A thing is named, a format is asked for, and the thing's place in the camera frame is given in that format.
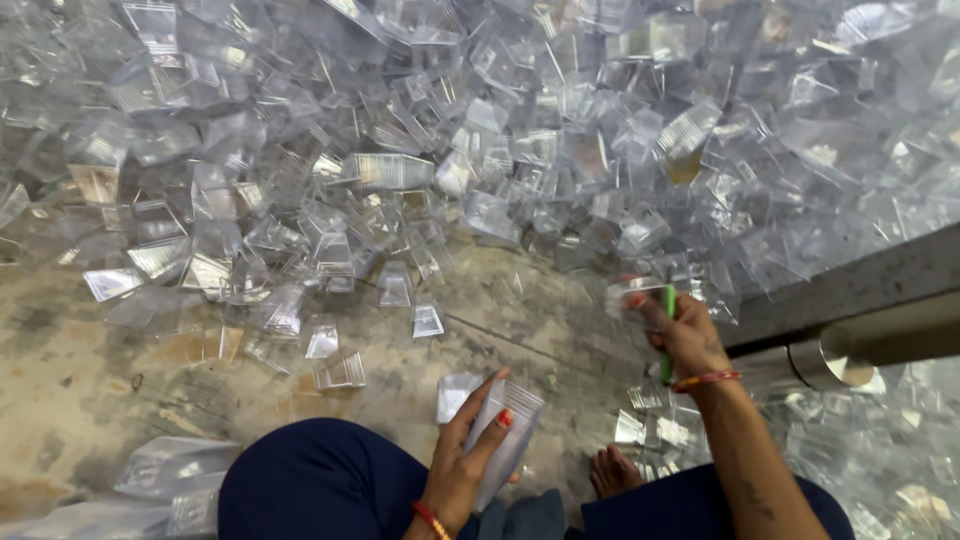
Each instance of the clear plastic container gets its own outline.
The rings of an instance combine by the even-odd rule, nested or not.
[[[530,439],[537,428],[540,414],[543,412],[544,402],[541,398],[520,388],[512,382],[495,380],[490,394],[480,407],[480,412],[473,423],[473,428],[464,442],[464,452],[469,452],[476,444],[480,433],[487,428],[490,422],[504,408],[509,408],[514,414],[514,422],[510,426],[507,438],[496,449],[487,463],[487,471],[480,480],[480,489],[473,503],[473,509],[482,512],[487,504],[493,500],[496,492],[507,483],[507,479],[514,473],[523,453],[530,444]]]

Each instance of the pile of plastic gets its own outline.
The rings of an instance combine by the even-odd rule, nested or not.
[[[700,412],[655,380],[630,392],[615,440],[648,480],[710,463]],[[960,357],[879,368],[854,390],[761,406],[797,475],[827,489],[862,540],[960,538]]]
[[[215,538],[220,486],[240,445],[158,437],[131,454],[114,493],[57,508],[8,540]]]
[[[188,359],[309,349],[481,245],[739,299],[960,218],[956,2],[0,3],[0,261],[84,272]],[[184,323],[205,299],[220,328]],[[319,330],[328,339],[329,328]]]

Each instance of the red thread bracelet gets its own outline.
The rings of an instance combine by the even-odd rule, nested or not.
[[[426,520],[426,523],[433,528],[433,531],[437,533],[437,538],[440,540],[453,540],[449,534],[446,533],[444,526],[440,525],[440,520],[437,519],[437,514],[433,513],[430,508],[426,507],[422,501],[414,501],[412,504],[414,511],[419,515],[423,516],[423,519]]]
[[[718,380],[730,379],[743,379],[743,374],[734,370],[714,371],[713,373],[706,373],[696,377],[691,377],[689,379],[678,380],[673,383],[673,386],[670,386],[670,389],[678,394],[685,394],[689,392],[690,386],[693,386],[694,384],[705,384],[707,382],[717,382]]]

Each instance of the wrist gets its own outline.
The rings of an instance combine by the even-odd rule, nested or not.
[[[452,532],[448,531],[447,533],[450,534],[451,538],[456,538],[456,535]],[[410,527],[403,535],[403,540],[437,540],[437,533],[433,531],[430,524],[426,523],[423,516],[415,513],[414,520],[410,522]]]
[[[431,498],[426,493],[424,493],[423,496],[420,498],[420,502],[423,503],[423,505],[426,506],[426,508],[433,513],[434,517],[436,517],[437,521],[440,523],[440,526],[444,528],[444,531],[450,536],[450,538],[457,537],[457,534],[460,533],[460,529],[451,525],[450,516],[446,515],[442,504],[434,501],[433,498]],[[413,523],[416,524],[417,522],[419,522],[422,525],[422,527],[418,527],[418,529],[426,528],[429,531],[429,534],[426,536],[426,538],[430,538],[434,540],[438,538],[437,532],[433,529],[433,526],[430,524],[430,521],[423,514],[417,511],[414,511],[414,514],[415,514],[415,517],[414,517]]]
[[[690,397],[701,409],[704,405],[715,404],[720,399],[746,400],[753,403],[743,383],[736,379],[715,380],[688,387]]]

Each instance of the green marker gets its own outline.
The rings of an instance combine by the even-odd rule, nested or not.
[[[663,308],[666,309],[666,316],[673,319],[677,315],[677,287],[667,285],[663,289],[663,296],[660,299]],[[660,381],[664,386],[670,384],[673,379],[673,358],[666,352],[660,353]]]

